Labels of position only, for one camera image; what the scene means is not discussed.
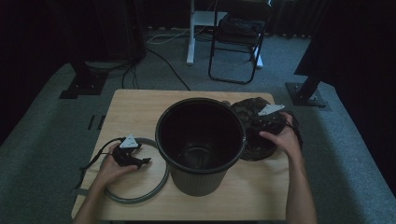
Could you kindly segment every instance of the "black tripod base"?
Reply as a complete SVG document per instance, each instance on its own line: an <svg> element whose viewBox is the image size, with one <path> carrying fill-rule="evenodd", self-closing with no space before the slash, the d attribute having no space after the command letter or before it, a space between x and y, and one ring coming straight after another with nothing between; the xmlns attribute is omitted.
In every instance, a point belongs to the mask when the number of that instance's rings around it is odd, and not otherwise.
<svg viewBox="0 0 396 224"><path fill-rule="evenodd" d="M288 88L289 95L294 105L304 105L304 106L317 106L320 110L332 111L329 104L325 102L319 91L315 90L309 99L302 99L299 97L298 92L304 83L287 82L286 87Z"/></svg>
<svg viewBox="0 0 396 224"><path fill-rule="evenodd" d="M79 95L100 95L105 86L108 72L91 71L90 80L82 81L76 75L67 91L61 93L60 99L77 99Z"/></svg>

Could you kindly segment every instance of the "folding chair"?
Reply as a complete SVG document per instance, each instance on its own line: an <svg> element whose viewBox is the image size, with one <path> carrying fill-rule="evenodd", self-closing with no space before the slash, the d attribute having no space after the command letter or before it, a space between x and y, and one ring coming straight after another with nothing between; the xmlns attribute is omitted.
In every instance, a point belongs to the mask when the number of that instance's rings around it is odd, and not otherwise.
<svg viewBox="0 0 396 224"><path fill-rule="evenodd" d="M263 0L217 0L215 2L215 19L213 24L213 35L212 35L212 45L210 48L210 59L209 59L209 69L208 74L210 78L216 81L225 81L238 84L248 84L254 78L254 74L257 68L257 61L259 59L260 52L262 50L262 41L264 39L264 32L271 18L272 9L267 1ZM254 36L251 35L241 35L233 34L221 28L218 23L219 12L227 12L229 16L242 18L244 21L262 21L263 27ZM220 42L227 45L238 45L246 46L248 51L235 50L235 49L225 49L217 48L216 43ZM249 53L250 61L253 61L253 71L251 73L250 79L248 80L235 80L215 77L212 75L212 63L213 57L215 56L215 49L231 50L235 52Z"/></svg>

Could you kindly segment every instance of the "bucket rim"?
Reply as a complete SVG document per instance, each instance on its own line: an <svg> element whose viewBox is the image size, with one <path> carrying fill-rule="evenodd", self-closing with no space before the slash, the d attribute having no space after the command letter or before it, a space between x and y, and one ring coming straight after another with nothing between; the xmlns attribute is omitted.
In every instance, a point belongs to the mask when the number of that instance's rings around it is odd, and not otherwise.
<svg viewBox="0 0 396 224"><path fill-rule="evenodd" d="M211 168L211 169L204 169L204 170L198 170L198 169L193 169L184 165L181 165L177 162L175 162L172 158L170 158L163 150L163 147L161 146L161 139L160 139L160 127L161 127L161 123L163 122L163 120L169 115L169 113L172 111L172 109L174 109L175 107L178 107L180 105L184 105L184 104L190 104L190 103L196 103L196 102L203 102L203 103L210 103L212 105L218 106L218 107L222 107L225 109L225 111L227 111L228 113L230 113L232 115L232 117L234 118L234 120L237 123L237 126L239 127L239 130L242 134L242 139L241 139L241 144L240 146L238 146L238 148L240 148L239 152L232 157L232 159L226 163L224 163L223 165L219 166L219 167L215 167L215 168ZM245 130L245 126L243 125L242 121L238 118L238 116L236 115L235 112L233 112L231 110L231 108L229 106L227 106L226 104L215 100L215 99L211 99L211 98L205 98L205 97L192 97L192 98L187 98L181 101L178 101L172 105L170 105L167 109L165 109L163 111L163 113L161 114L158 122L157 122L157 127L156 127L156 131L155 131L155 139L157 142L157 146L158 149L160 151L160 154L163 156L163 158L165 159L165 161L178 168L181 169L184 172L188 172L191 174L197 174L197 175L209 175L209 174L214 174L214 173L220 173L223 172L225 170L228 170L229 168L231 168L234 164L236 164L239 159L241 158L242 154L244 153L244 149L246 147L247 144L247 138L246 138L246 130Z"/></svg>

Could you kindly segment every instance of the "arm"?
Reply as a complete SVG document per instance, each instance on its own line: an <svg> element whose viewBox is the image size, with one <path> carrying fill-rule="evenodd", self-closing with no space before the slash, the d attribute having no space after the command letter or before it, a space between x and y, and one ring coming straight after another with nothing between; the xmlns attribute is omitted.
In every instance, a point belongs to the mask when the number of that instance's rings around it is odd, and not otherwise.
<svg viewBox="0 0 396 224"><path fill-rule="evenodd" d="M291 115L287 113L282 113L282 115L292 124ZM285 127L279 135L260 132L260 136L273 141L286 153L289 159L290 182L286 204L286 220L288 223L318 223L314 198L304 166L304 158L294 131L291 127Z"/></svg>
<svg viewBox="0 0 396 224"><path fill-rule="evenodd" d="M118 144L111 146L108 152L111 154L117 145ZM114 161L113 156L108 155L98 175L93 180L87 197L79 208L73 223L96 223L96 212L105 188L121 175L135 170L137 170L137 166L135 165L119 167L119 165Z"/></svg>

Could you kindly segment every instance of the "wooden table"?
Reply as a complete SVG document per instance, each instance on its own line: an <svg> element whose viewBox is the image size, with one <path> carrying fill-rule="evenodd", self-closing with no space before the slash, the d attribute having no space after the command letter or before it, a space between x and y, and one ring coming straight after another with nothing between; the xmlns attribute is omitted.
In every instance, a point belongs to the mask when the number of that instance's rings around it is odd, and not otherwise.
<svg viewBox="0 0 396 224"><path fill-rule="evenodd" d="M206 97L231 104L252 97L271 104L268 93L220 91L116 91L92 156L109 140L133 134L155 140L155 128L163 111L187 98ZM109 189L122 198L135 198L154 189L161 181L165 161L154 147L143 145L137 158L151 157L138 172L123 176ZM98 173L99 159L85 174L81 188L88 189ZM101 220L275 220L285 219L289 184L287 157L279 150L263 161L242 161L231 167L218 189L203 197L184 194L172 177L153 198L143 203L120 204L104 196ZM72 217L85 196L78 195Z"/></svg>

